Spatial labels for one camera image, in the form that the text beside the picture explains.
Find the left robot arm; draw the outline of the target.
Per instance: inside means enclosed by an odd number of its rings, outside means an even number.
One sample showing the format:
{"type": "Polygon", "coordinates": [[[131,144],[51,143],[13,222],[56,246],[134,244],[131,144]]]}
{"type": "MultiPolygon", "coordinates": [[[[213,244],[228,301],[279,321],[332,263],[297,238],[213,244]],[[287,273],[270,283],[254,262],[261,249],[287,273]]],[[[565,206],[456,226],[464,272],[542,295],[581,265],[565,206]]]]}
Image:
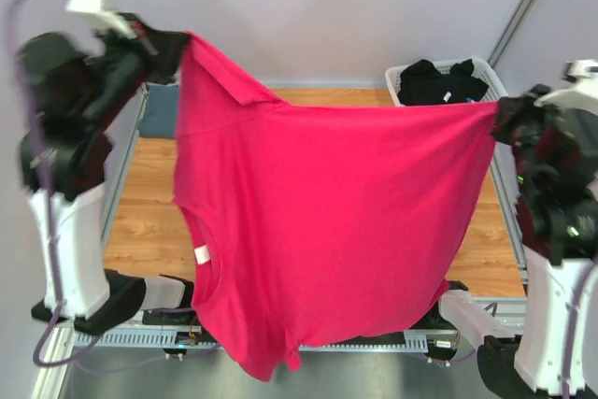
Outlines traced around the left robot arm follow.
{"type": "Polygon", "coordinates": [[[105,163],[113,148],[107,128],[142,84],[173,79],[191,41],[132,13],[124,20],[132,35],[99,33],[105,49],[98,56],[60,32],[36,36],[17,52],[36,124],[19,145],[21,179],[46,270],[45,296],[31,314],[72,321],[86,335],[101,335],[142,310],[163,310],[175,325],[186,325],[197,306],[188,280],[127,276],[103,264],[105,163]]]}

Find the pink t shirt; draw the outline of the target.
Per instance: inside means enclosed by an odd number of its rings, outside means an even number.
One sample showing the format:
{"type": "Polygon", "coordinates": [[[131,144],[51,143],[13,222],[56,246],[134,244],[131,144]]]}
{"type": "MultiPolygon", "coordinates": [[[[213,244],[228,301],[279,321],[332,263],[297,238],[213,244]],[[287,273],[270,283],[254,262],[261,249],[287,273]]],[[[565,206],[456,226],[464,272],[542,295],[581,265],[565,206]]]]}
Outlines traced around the pink t shirt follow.
{"type": "Polygon", "coordinates": [[[410,328],[448,289],[496,110],[296,106],[192,36],[173,184],[207,251],[201,324],[261,381],[301,346],[410,328]]]}

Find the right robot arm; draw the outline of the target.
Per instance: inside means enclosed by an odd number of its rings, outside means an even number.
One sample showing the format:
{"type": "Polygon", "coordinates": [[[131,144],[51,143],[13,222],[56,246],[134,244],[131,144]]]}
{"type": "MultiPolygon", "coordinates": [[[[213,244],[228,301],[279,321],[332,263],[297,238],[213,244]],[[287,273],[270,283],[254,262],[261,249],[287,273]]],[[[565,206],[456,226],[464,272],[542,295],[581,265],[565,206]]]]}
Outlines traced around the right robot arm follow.
{"type": "Polygon", "coordinates": [[[597,282],[597,89],[532,87],[504,97],[492,136],[511,148],[516,218],[528,284],[523,330],[510,332],[464,290],[426,298],[422,319],[450,322],[477,353],[484,385],[502,398],[593,398],[583,355],[597,282]]]}

